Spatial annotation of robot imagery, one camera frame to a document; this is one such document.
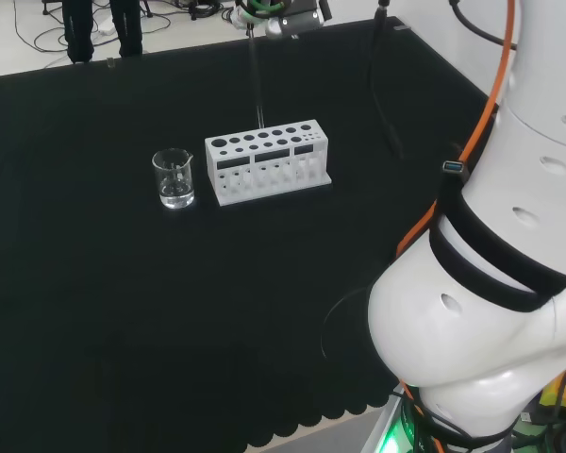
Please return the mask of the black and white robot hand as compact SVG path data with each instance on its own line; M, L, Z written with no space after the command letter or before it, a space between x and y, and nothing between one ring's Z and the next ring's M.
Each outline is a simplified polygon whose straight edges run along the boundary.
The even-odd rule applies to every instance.
M331 19L326 0L236 1L229 16L237 29L264 25L265 35L274 40L319 29Z

